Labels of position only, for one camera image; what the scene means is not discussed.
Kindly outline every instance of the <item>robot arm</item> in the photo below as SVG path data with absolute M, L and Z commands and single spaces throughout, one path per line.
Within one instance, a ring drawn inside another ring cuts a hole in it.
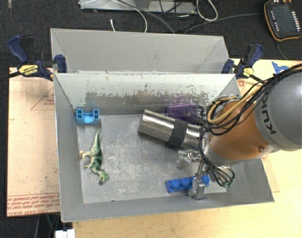
M 199 158 L 190 153 L 189 161 L 200 163 L 196 175 L 208 173 L 220 186 L 230 186 L 235 177 L 231 166 L 274 149 L 302 149 L 302 64 L 256 83 L 240 99 L 216 100 L 206 113 L 195 125 L 146 110 L 138 131 L 194 149 Z M 192 196 L 202 198 L 196 191 Z

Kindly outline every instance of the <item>blue clamp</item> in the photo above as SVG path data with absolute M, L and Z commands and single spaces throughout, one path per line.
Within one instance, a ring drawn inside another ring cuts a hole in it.
M 9 77 L 22 75 L 24 77 L 41 77 L 53 80 L 52 72 L 47 68 L 53 64 L 57 64 L 59 72 L 67 72 L 65 58 L 62 55 L 55 56 L 55 60 L 43 62 L 42 59 L 35 59 L 33 53 L 33 37 L 26 36 L 21 38 L 16 35 L 7 42 L 10 52 L 20 60 L 16 73 L 12 73 Z
M 173 179 L 168 180 L 166 182 L 166 189 L 168 193 L 171 192 L 178 192 L 178 191 L 185 191 L 192 188 L 192 181 L 195 177 L 184 177 L 182 179 Z M 203 175 L 201 177 L 202 182 L 209 186 L 210 178 L 208 175 Z
M 99 110 L 94 109 L 91 112 L 84 112 L 83 109 L 76 109 L 77 125 L 92 125 L 99 122 Z
M 222 68 L 221 74 L 229 74 L 232 68 L 235 67 L 235 61 L 228 59 Z
M 67 64 L 65 57 L 63 57 L 63 55 L 57 55 L 55 56 L 54 60 L 58 66 L 58 72 L 67 73 Z
M 248 78 L 243 74 L 243 69 L 252 68 L 253 65 L 262 57 L 264 49 L 260 44 L 248 45 L 245 56 L 241 58 L 236 69 L 236 79 Z

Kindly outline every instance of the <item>cardboard sheet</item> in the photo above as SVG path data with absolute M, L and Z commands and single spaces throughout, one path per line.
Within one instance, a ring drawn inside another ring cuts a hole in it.
M 53 83 L 9 80 L 7 216 L 60 211 Z

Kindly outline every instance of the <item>black cable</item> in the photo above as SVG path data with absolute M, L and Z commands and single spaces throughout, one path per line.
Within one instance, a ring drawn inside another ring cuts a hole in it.
M 243 121 L 244 121 L 244 120 L 252 113 L 252 111 L 259 105 L 259 103 L 261 102 L 261 99 L 262 99 L 262 97 L 264 96 L 264 94 L 269 93 L 269 92 L 273 89 L 273 87 L 274 87 L 280 80 L 282 80 L 283 78 L 285 78 L 285 77 L 287 77 L 287 76 L 289 76 L 289 75 L 291 75 L 291 74 L 297 73 L 297 72 L 302 72 L 302 69 L 295 70 L 296 68 L 299 68 L 299 67 L 301 67 L 301 66 L 302 66 L 302 63 L 297 64 L 297 65 L 295 65 L 295 66 L 290 67 L 290 68 L 287 69 L 287 70 L 284 70 L 284 71 L 282 71 L 282 72 L 280 72 L 280 73 L 278 73 L 278 74 L 273 75 L 271 78 L 268 78 L 268 79 L 264 80 L 264 81 L 262 82 L 261 87 L 253 94 L 253 96 L 251 96 L 251 98 L 250 98 L 248 101 L 246 101 L 246 103 L 244 104 L 244 106 L 242 107 L 242 109 L 240 110 L 240 112 L 239 112 L 236 116 L 234 116 L 232 119 L 230 119 L 229 121 L 225 122 L 225 121 L 227 120 L 227 118 L 229 117 L 229 115 L 228 115 L 227 117 L 225 117 L 225 118 L 224 118 L 220 123 L 218 123 L 218 124 L 211 124 L 211 123 L 207 122 L 207 126 L 208 126 L 210 132 L 211 132 L 213 135 L 223 135 L 223 134 L 226 134 L 227 132 L 229 132 L 233 127 L 235 127 L 235 126 L 241 124 L 241 123 L 242 123 L 242 122 L 243 122 Z M 248 94 L 248 92 L 250 92 L 250 91 L 252 90 L 252 88 L 253 88 L 256 84 L 254 84 L 254 85 L 253 85 L 253 86 L 245 93 L 245 95 L 244 95 L 243 97 L 245 97 L 245 96 Z M 247 110 L 252 104 L 254 104 L 254 102 L 257 101 L 257 100 L 258 100 L 258 102 L 255 104 L 253 110 L 249 112 L 249 114 L 246 116 L 246 118 L 245 118 L 243 121 L 241 121 L 240 123 L 238 123 L 239 120 L 240 120 L 240 118 L 241 118 L 241 116 L 242 116 L 242 114 L 243 114 L 244 112 L 246 112 L 246 110 Z M 226 102 L 227 102 L 227 101 L 222 101 L 221 103 L 218 104 L 218 106 L 223 105 L 223 104 L 226 103 Z M 207 107 L 207 112 L 209 112 L 209 110 L 211 109 L 211 107 L 212 107 L 213 105 L 215 105 L 215 103 L 213 103 L 212 105 L 210 105 L 210 106 Z M 230 127 L 225 128 L 225 126 L 227 126 L 227 125 L 229 125 L 229 124 L 231 124 L 231 123 L 233 123 L 233 124 L 232 124 Z M 220 132 L 220 133 L 216 133 L 216 132 L 213 131 L 214 129 L 218 129 L 218 128 L 223 128 L 223 129 L 225 129 L 225 130 L 224 130 L 223 132 Z
M 276 41 L 276 48 L 278 49 L 280 55 L 283 57 L 284 60 L 288 60 L 286 58 L 286 56 L 282 53 L 281 49 L 280 49 L 280 46 L 279 46 L 279 42 Z
M 179 25 L 181 25 L 182 26 L 182 28 L 183 29 L 185 29 L 185 30 L 189 30 L 189 28 L 188 27 L 186 27 L 186 26 L 184 26 L 182 23 L 181 23 L 181 19 L 178 17 L 178 13 L 177 13 L 177 11 L 176 11 L 176 1 L 177 0 L 174 0 L 174 15 L 175 15 L 175 18 L 176 18 L 176 20 L 177 20 L 177 22 L 178 22 L 178 24 Z M 189 22 L 188 20 L 186 20 L 186 22 L 189 24 L 189 25 L 193 25 L 194 23 L 196 23 L 197 21 L 198 21 L 198 19 L 199 19 L 200 17 L 199 17 L 199 15 L 198 15 L 198 13 L 195 15 L 195 20 L 194 20 L 194 22 Z
M 219 168 L 218 166 L 216 166 L 215 164 L 213 164 L 209 158 L 204 154 L 204 150 L 202 148 L 202 140 L 203 140 L 203 135 L 205 132 L 208 131 L 208 128 L 204 125 L 200 128 L 199 130 L 199 138 L 198 138 L 198 149 L 199 149 L 199 153 L 201 156 L 202 161 L 207 165 L 207 172 L 211 173 L 212 176 L 214 177 L 215 181 L 217 182 L 217 184 L 221 187 L 225 187 L 226 185 L 231 185 L 233 183 L 233 179 L 235 178 L 235 172 L 229 168 L 229 170 L 232 173 L 232 177 L 230 177 L 227 173 L 225 173 L 223 170 L 221 170 L 221 168 Z M 221 177 L 225 183 L 222 184 L 220 182 L 220 178 Z
M 34 233 L 34 238 L 37 238 L 37 236 L 38 236 L 38 228 L 39 228 L 39 225 L 40 225 L 40 218 L 41 218 L 41 215 L 38 215 L 37 222 L 36 222 L 36 229 L 35 229 L 35 233 Z
M 186 34 L 198 27 L 201 27 L 201 26 L 204 26 L 206 24 L 210 24 L 210 23 L 215 23 L 217 21 L 221 21 L 221 20 L 226 20 L 226 19 L 231 19 L 231 18 L 238 18 L 238 17 L 247 17 L 247 16 L 255 16 L 255 15 L 262 15 L 262 13 L 247 13 L 247 14 L 240 14 L 240 15 L 234 15 L 234 16 L 229 16 L 229 17 L 225 17 L 225 18 L 219 18 L 219 19 L 216 19 L 214 21 L 205 21 L 205 22 L 202 22 L 202 23 L 199 23 L 198 25 L 195 25 L 191 28 L 189 28 L 187 31 L 183 32 L 183 34 Z
M 136 7 L 130 5 L 129 3 L 126 3 L 126 2 L 124 2 L 124 1 L 122 1 L 122 0 L 117 0 L 117 1 L 119 1 L 119 2 L 121 2 L 121 3 L 123 3 L 123 4 L 127 5 L 127 6 L 129 6 L 129 7 L 131 7 L 131 8 L 138 9 L 138 10 L 140 10 L 141 12 L 144 12 L 144 13 L 146 13 L 146 14 L 148 14 L 148 15 L 151 15 L 152 17 L 155 17 L 156 19 L 158 19 L 159 21 L 161 21 L 164 25 L 166 25 L 166 26 L 170 29 L 170 31 L 171 31 L 173 34 L 175 33 L 175 31 L 173 30 L 173 28 L 172 28 L 166 21 L 164 21 L 164 20 L 161 19 L 160 17 L 154 15 L 153 13 L 150 13 L 150 12 L 148 12 L 148 11 L 146 11 L 146 10 L 143 10 L 143 9 L 136 8 Z
M 175 8 L 177 8 L 177 7 L 179 7 L 180 5 L 182 5 L 184 2 L 185 2 L 185 0 L 179 2 L 177 5 L 174 5 L 172 8 L 168 9 L 167 11 L 164 11 L 163 6 L 162 6 L 162 0 L 159 0 L 160 7 L 161 7 L 161 11 L 162 11 L 162 14 L 161 14 L 161 15 L 164 15 L 164 14 L 167 14 L 167 13 L 171 12 L 171 11 L 174 10 Z
M 16 71 L 16 72 L 11 73 L 11 74 L 8 74 L 8 75 L 6 75 L 6 76 L 2 76 L 2 77 L 0 77 L 0 82 L 2 82 L 2 81 L 4 81 L 4 80 L 7 80 L 7 79 L 9 79 L 9 78 L 12 78 L 12 77 L 16 77 L 16 76 L 18 76 L 18 75 L 20 75 L 20 73 L 19 73 L 18 71 Z

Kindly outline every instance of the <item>purple object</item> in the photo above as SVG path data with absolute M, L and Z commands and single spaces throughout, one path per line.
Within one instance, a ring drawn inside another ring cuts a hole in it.
M 197 105 L 196 104 L 180 104 L 167 107 L 167 116 L 180 119 L 188 123 L 197 123 Z

